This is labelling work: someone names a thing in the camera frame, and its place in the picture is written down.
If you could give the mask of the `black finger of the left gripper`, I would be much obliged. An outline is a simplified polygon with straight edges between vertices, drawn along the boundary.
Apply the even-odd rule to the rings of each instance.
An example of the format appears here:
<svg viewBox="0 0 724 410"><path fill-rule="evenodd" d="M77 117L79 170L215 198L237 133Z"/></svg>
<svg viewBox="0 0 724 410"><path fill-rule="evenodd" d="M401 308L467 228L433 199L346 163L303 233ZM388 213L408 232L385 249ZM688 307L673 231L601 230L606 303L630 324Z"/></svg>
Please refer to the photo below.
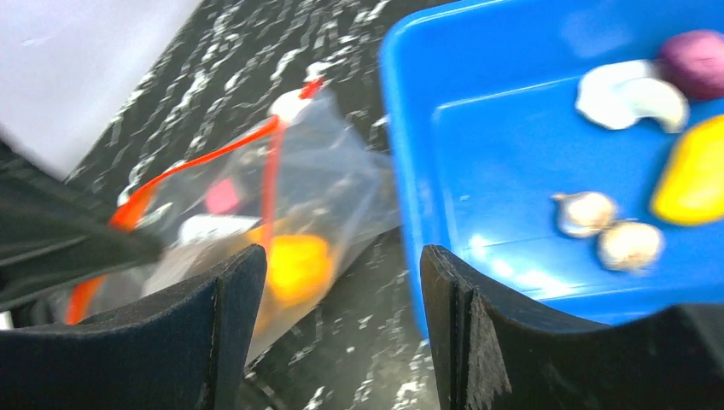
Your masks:
<svg viewBox="0 0 724 410"><path fill-rule="evenodd" d="M159 260L145 233L106 224L93 198L1 144L1 308L52 290Z"/></svg>

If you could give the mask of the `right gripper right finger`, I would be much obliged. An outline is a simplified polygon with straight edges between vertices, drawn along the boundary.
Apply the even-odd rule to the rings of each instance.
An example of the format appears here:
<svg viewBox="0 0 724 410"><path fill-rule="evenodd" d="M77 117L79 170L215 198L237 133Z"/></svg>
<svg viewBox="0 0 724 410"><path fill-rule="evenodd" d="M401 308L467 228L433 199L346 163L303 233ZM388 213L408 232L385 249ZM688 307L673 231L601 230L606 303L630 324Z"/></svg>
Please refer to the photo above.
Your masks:
<svg viewBox="0 0 724 410"><path fill-rule="evenodd" d="M439 245L421 282L444 409L720 409L723 307L679 304L624 325L560 312Z"/></svg>

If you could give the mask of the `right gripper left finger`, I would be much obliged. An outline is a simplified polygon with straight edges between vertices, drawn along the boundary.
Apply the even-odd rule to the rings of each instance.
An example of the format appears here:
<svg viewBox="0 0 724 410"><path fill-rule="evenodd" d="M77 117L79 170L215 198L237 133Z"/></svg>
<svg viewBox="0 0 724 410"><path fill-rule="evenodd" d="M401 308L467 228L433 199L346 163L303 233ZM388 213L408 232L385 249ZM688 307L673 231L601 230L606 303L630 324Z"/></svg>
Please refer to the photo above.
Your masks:
<svg viewBox="0 0 724 410"><path fill-rule="evenodd" d="M251 245L77 325L1 334L4 409L232 409L266 276Z"/></svg>

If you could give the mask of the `orange bell pepper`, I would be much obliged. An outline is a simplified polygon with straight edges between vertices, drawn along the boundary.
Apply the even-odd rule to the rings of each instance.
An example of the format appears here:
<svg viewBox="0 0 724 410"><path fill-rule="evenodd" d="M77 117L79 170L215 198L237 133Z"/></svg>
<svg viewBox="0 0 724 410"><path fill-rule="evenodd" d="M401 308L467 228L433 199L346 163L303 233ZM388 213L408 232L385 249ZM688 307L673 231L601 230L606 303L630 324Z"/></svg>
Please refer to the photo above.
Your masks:
<svg viewBox="0 0 724 410"><path fill-rule="evenodd" d="M265 288L254 325L260 336L275 325L294 322L329 290L335 277L330 245L311 234L276 235L265 242Z"/></svg>

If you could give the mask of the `clear zip top bag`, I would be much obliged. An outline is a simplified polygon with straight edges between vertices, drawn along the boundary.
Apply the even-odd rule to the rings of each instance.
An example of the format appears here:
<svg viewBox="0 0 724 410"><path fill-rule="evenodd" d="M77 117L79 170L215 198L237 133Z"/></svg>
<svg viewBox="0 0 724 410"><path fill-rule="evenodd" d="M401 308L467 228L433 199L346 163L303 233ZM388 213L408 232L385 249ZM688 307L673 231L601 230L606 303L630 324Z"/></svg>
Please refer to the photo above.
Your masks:
<svg viewBox="0 0 724 410"><path fill-rule="evenodd" d="M390 158L367 149L341 115L320 74L278 97L261 121L226 146L151 179L130 194L111 221L158 237L152 264L110 273L50 298L54 321L78 324L91 315L136 302L271 237L324 238L334 258L333 283L379 235L400 223ZM231 179L241 198L233 214L210 214L208 190ZM248 358L264 354L294 322L251 338Z"/></svg>

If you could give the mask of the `blue plastic bin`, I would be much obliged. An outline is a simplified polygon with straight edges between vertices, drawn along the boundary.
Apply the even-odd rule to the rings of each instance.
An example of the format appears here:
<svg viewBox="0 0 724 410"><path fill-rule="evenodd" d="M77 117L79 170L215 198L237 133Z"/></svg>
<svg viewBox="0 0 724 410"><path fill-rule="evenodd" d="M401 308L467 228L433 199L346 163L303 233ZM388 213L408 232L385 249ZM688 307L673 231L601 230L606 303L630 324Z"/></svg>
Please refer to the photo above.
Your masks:
<svg viewBox="0 0 724 410"><path fill-rule="evenodd" d="M649 59L694 29L723 28L720 1L459 1L397 22L380 63L413 316L427 332L423 246L551 308L617 325L682 302L723 300L723 224L660 223L640 274L601 267L593 239L556 226L557 193L599 191L623 218L648 201L675 136L652 120L609 131L575 110L580 77Z"/></svg>

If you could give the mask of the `yellow mango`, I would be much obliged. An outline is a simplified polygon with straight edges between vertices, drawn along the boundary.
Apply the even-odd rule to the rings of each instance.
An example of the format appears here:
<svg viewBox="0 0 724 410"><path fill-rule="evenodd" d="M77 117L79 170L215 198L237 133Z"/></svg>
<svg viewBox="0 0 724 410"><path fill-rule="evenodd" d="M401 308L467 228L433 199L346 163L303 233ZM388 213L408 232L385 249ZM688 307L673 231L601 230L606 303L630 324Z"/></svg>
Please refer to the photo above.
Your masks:
<svg viewBox="0 0 724 410"><path fill-rule="evenodd" d="M649 203L669 224L701 226L723 219L723 116L704 120L672 148Z"/></svg>

